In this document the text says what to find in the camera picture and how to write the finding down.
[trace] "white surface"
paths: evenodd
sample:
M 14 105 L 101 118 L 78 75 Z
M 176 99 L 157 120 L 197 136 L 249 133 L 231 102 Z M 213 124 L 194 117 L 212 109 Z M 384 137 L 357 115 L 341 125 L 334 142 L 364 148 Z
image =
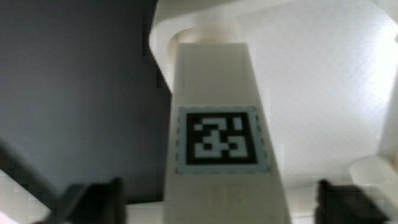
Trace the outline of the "white surface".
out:
M 0 212 L 0 224 L 18 224 L 9 216 Z
M 391 19 L 398 22 L 398 1 L 396 0 L 373 0 L 379 7 L 389 14 Z
M 0 212 L 20 224 L 32 224 L 43 220 L 48 211 L 41 201 L 0 171 Z
M 244 13 L 233 6 L 245 1 L 217 4 L 213 11 L 208 1 L 201 9 L 189 2 L 160 1 L 157 11 L 151 48 L 167 83 L 173 86 L 173 67 L 162 47 L 173 35 L 236 16 L 284 187 L 311 185 L 320 178 L 345 181 L 348 164 L 380 148 L 396 77 L 396 24 L 366 0 L 263 1 L 274 7 L 258 3 L 256 10 L 242 7 Z
M 284 191 L 292 218 L 313 217 L 316 208 L 316 188 L 308 186 Z

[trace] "white plastic part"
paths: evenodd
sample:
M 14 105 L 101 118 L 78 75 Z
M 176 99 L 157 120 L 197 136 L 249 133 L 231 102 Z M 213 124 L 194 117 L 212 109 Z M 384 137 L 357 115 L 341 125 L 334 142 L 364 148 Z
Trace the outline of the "white plastic part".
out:
M 158 1 L 149 46 L 171 89 L 174 82 L 173 52 L 176 51 L 180 34 L 187 35 L 190 32 L 199 33 L 197 29 L 203 29 L 203 27 L 212 26 L 215 23 L 233 23 L 235 18 L 240 15 L 252 13 L 292 1 L 295 0 Z M 220 31 L 219 34 L 215 34 L 217 39 L 219 35 L 222 36 L 222 41 L 229 42 L 233 36 L 231 30 L 228 29 L 226 32 Z
M 247 45 L 242 43 L 181 44 L 176 54 L 174 83 L 165 176 L 165 224 L 286 224 L 290 223 L 288 206 Z M 226 150 L 228 158 L 220 155 L 215 156 L 217 165 L 205 163 L 194 165 L 189 162 L 181 164 L 181 161 L 189 161 L 187 153 L 190 150 L 187 146 L 190 141 L 185 136 L 190 136 L 190 133 L 196 136 L 201 134 L 194 131 L 189 133 L 187 129 L 190 130 L 190 128 L 185 128 L 192 124 L 183 114 L 187 108 L 194 108 L 201 112 L 206 110 L 224 111 L 222 113 L 228 115 L 217 116 L 233 116 L 231 114 L 245 108 L 256 111 L 258 116 L 252 117 L 254 120 L 249 119 L 254 123 L 245 126 L 254 129 L 244 129 L 244 133 L 251 132 L 251 137 L 245 138 L 245 152 L 252 151 L 247 145 L 251 145 L 249 139 L 254 139 L 254 136 L 261 136 L 263 143 L 260 142 L 260 148 L 254 147 L 256 161 L 249 164 L 233 161 L 231 149 Z M 231 129 L 242 128 L 229 127 L 224 132 L 228 136 L 249 136 L 245 134 L 231 135 Z M 215 152 L 215 145 L 220 144 L 212 144 L 212 153 Z M 192 160 L 199 162 L 199 155 L 192 157 Z M 267 169 L 260 166 L 261 161 L 267 164 Z
M 242 34 L 235 20 L 217 20 L 210 24 L 197 25 L 194 28 L 185 29 L 173 37 L 167 44 L 167 65 L 169 72 L 174 73 L 176 64 L 176 48 L 181 43 L 240 43 Z
M 0 213 L 7 215 L 16 223 L 32 224 L 45 219 L 48 212 L 48 207 L 9 175 L 0 171 Z
M 350 175 L 379 208 L 398 221 L 398 173 L 391 162 L 379 156 L 363 158 L 350 166 Z

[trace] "dark gray wall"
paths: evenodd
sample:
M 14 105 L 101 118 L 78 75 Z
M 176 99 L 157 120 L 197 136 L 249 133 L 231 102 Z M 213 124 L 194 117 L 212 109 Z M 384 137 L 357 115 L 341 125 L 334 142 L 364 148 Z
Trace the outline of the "dark gray wall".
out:
M 155 0 L 0 0 L 0 138 L 61 195 L 121 176 L 162 200 L 171 93 L 148 50 Z

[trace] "white object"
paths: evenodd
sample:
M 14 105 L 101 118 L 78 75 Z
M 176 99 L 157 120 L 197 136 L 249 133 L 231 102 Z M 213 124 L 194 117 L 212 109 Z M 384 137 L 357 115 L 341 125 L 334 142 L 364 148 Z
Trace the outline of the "white object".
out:
M 20 224 L 32 224 L 45 219 L 48 211 L 41 201 L 0 171 L 0 212 Z
M 389 161 L 379 156 L 363 158 L 352 164 L 350 175 L 379 208 L 398 221 L 398 173 Z
M 384 133 L 398 58 L 389 15 L 366 0 L 160 0 L 151 50 L 171 91 L 174 46 L 206 39 L 212 23 L 233 24 L 236 38 L 220 32 L 219 41 L 249 45 L 284 187 L 348 180 Z
M 290 223 L 245 44 L 180 45 L 173 92 L 164 223 Z M 217 129 L 203 125 L 215 121 Z M 212 138 L 201 132 L 205 127 Z M 222 133 L 228 141 L 219 143 Z M 192 140 L 185 136 L 190 138 L 194 134 L 203 135 L 203 139 L 189 146 Z M 244 146 L 238 144 L 240 149 L 233 150 L 226 142 L 240 137 Z M 197 148 L 206 138 L 212 141 L 208 151 Z

